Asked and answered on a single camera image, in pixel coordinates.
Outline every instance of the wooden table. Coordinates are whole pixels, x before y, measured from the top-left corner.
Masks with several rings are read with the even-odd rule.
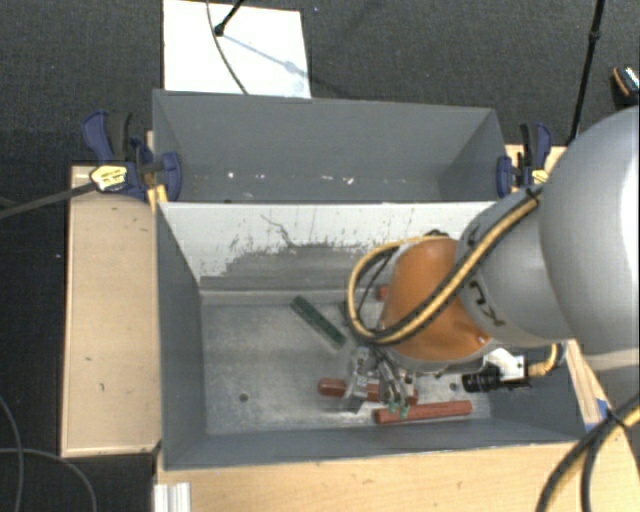
[[[509,148],[513,153],[517,148]],[[554,149],[550,162],[562,153]],[[72,183],[88,168],[73,169]],[[161,437],[153,222],[150,209],[122,196],[90,193],[72,201],[61,454],[151,452]],[[574,382],[583,418],[604,397],[574,345]],[[276,466],[163,472],[189,482],[192,510],[530,511],[570,444]],[[595,510],[632,510],[640,482],[624,436],[608,445],[593,479]],[[553,510],[577,508],[577,481]]]

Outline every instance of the black wire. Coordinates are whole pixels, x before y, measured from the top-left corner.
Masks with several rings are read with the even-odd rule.
[[[582,478],[580,479],[580,502],[582,503],[582,510],[584,512],[591,512],[591,476],[593,475],[593,468],[595,466],[596,458],[600,452],[600,448],[605,443],[607,437],[611,434],[611,431],[617,426],[621,426],[626,430],[625,424],[622,422],[617,412],[609,412],[607,419],[609,427],[603,429],[598,433],[596,438],[591,443],[587,457],[584,460],[584,466],[582,467]]]
[[[578,127],[580,126],[580,116],[582,115],[582,105],[587,92],[587,83],[589,82],[589,73],[591,72],[591,63],[593,62],[593,54],[596,51],[596,42],[600,39],[600,22],[602,21],[602,13],[604,12],[605,0],[596,0],[596,8],[593,13],[593,21],[591,22],[591,30],[589,31],[589,47],[587,48],[587,56],[584,60],[584,68],[582,69],[582,79],[580,80],[580,90],[578,91],[578,99],[576,108],[573,113],[573,123],[567,145],[573,142],[578,136]]]
[[[12,448],[13,452],[18,456],[18,485],[16,486],[16,500],[15,506],[13,507],[15,512],[20,512],[20,506],[22,505],[22,493],[24,492],[24,447],[22,446],[22,438],[20,437],[20,431],[18,430],[18,424],[16,423],[16,419],[13,417],[11,413],[11,409],[7,405],[7,402],[4,401],[2,395],[0,395],[0,407],[4,411],[4,415],[7,420],[9,420],[9,425],[11,426],[11,430],[13,431],[13,440],[15,444],[15,448]]]
[[[217,36],[223,36],[224,35],[224,29],[227,26],[227,23],[229,23],[229,21],[231,21],[231,18],[233,18],[233,16],[236,14],[236,12],[238,11],[238,9],[240,9],[240,6],[245,2],[245,0],[236,0],[236,3],[233,5],[233,7],[231,8],[231,10],[229,11],[229,14],[227,14],[225,16],[225,18],[222,20],[222,22],[218,23],[218,25],[216,25],[215,28],[215,34]]]
[[[0,395],[0,407],[4,411],[6,418],[9,420],[9,425],[11,426],[11,430],[13,431],[15,448],[0,448],[0,455],[7,454],[16,454],[18,456],[18,485],[16,486],[16,499],[15,499],[15,512],[20,512],[20,508],[22,506],[22,495],[24,493],[24,456],[32,455],[35,457],[41,457],[49,460],[53,460],[63,466],[67,467],[71,470],[84,484],[87,489],[87,493],[91,499],[91,510],[93,512],[98,511],[98,501],[96,499],[96,493],[93,490],[93,486],[91,482],[87,479],[86,475],[80,471],[80,469],[71,462],[63,459],[62,457],[58,457],[53,453],[44,452],[42,450],[34,450],[31,448],[25,448],[22,445],[22,438],[20,437],[20,430],[18,429],[18,424],[16,423],[16,419],[9,409],[7,402],[5,402],[2,395]]]
[[[378,359],[381,359],[383,361],[386,361],[386,363],[389,365],[389,368],[391,369],[391,373],[393,373],[393,376],[397,379],[400,380],[400,370],[398,368],[398,365],[391,359],[391,357],[389,357],[389,355],[384,351],[384,348],[381,346],[375,346],[372,347],[373,348],[373,352],[376,355],[376,357]]]
[[[0,455],[16,453],[17,451],[18,450],[16,448],[0,448]],[[35,457],[52,460],[54,462],[57,462],[58,464],[61,464],[63,467],[69,469],[73,474],[75,474],[80,479],[85,489],[87,490],[87,494],[89,495],[89,498],[91,500],[91,510],[93,512],[98,512],[98,500],[96,498],[96,492],[94,491],[93,486],[91,485],[91,482],[89,482],[89,479],[87,478],[87,476],[80,470],[80,468],[78,468],[78,466],[76,466],[75,464],[72,464],[68,460],[63,459],[62,457],[58,457],[53,453],[43,452],[42,450],[34,450],[33,448],[23,448],[22,452],[25,455],[32,455]]]
[[[615,412],[615,416],[624,418],[631,410],[633,410],[634,407],[638,406],[638,403],[640,403],[640,394],[636,394],[628,402],[624,403],[620,408],[618,408]],[[600,444],[602,444],[602,441],[607,437],[607,435],[609,435],[609,433],[611,433],[611,431],[617,425],[618,423],[614,419],[614,416],[609,415],[575,444],[575,446],[569,451],[569,453],[567,453],[563,457],[563,459],[547,479],[547,483],[540,493],[540,498],[538,499],[538,504],[536,506],[536,512],[546,512],[547,508],[549,507],[551,497],[553,496],[553,493],[558,486],[558,483],[567,472],[567,470],[573,465],[575,460],[579,458],[587,449],[590,449],[597,440],[601,440]]]
[[[380,265],[378,267],[378,269],[375,271],[375,273],[373,274],[373,276],[371,276],[371,279],[369,280],[369,283],[367,284],[367,287],[364,289],[362,297],[360,298],[360,304],[358,304],[358,309],[357,309],[358,315],[360,314],[360,310],[362,309],[362,306],[364,305],[364,301],[366,300],[367,295],[369,295],[369,291],[371,290],[371,287],[373,286],[373,283],[376,282],[376,279],[378,279],[378,277],[380,276],[382,271],[389,264],[389,262],[391,261],[392,257],[393,257],[393,253],[387,254],[387,256],[384,258],[384,261],[382,262],[382,265]]]
[[[80,185],[79,187],[74,187],[70,190],[65,190],[64,192],[58,192],[57,194],[51,194],[50,196],[45,196],[33,201],[29,201],[28,203],[21,203],[17,206],[11,206],[5,210],[0,211],[0,220],[6,219],[8,217],[13,217],[14,215],[18,215],[19,213],[25,213],[37,208],[42,208],[43,206],[47,206],[49,204],[66,201],[68,199],[81,196],[83,194],[86,194],[87,192],[92,192],[95,190],[95,184],[90,182],[85,183],[84,185]]]
[[[218,36],[216,36],[216,29],[213,26],[213,21],[211,20],[211,11],[209,10],[209,0],[205,0],[205,3],[207,5],[207,19],[209,20],[209,28],[211,29],[211,37],[213,37],[213,42],[215,43],[216,48],[218,49],[218,53],[220,54],[220,58],[222,59],[222,62],[224,63],[225,67],[227,68],[227,71],[231,75],[231,78],[233,78],[233,81],[236,83],[236,85],[242,91],[242,94],[248,96],[249,93],[247,92],[247,89],[245,89],[244,85],[242,85],[242,82],[240,81],[238,76],[233,71],[233,68],[231,67],[231,64],[229,64],[229,61],[227,60],[227,57],[225,56],[224,52],[222,51],[222,47],[220,46],[220,42],[218,41]]]

